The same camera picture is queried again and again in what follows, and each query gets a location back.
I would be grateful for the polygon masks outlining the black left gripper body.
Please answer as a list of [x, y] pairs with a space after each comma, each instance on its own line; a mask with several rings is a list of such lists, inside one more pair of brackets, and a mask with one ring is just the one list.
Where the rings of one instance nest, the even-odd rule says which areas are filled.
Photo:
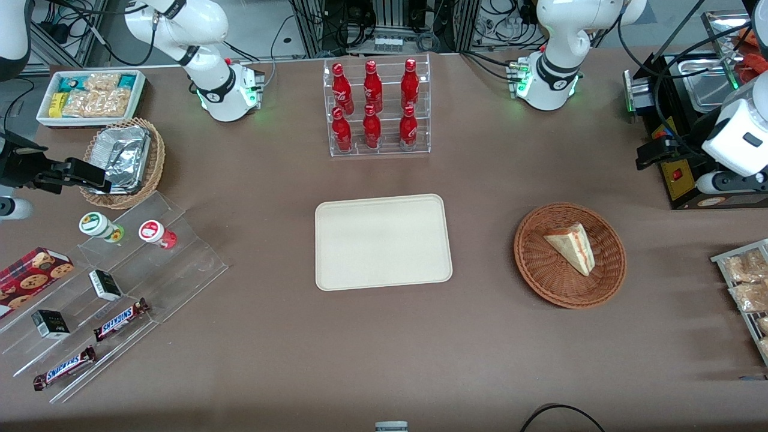
[[708, 133], [674, 135], [672, 140], [676, 145], [676, 150], [671, 161], [687, 161], [691, 166], [715, 166], [713, 157], [703, 150], [703, 143], [707, 137]]

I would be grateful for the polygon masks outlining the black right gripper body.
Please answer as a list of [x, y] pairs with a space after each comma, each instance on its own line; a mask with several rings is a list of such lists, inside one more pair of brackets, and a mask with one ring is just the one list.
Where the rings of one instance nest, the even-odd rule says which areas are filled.
[[14, 133], [2, 133], [1, 181], [9, 188], [35, 188], [35, 176], [56, 170], [57, 161], [46, 157], [46, 146]]

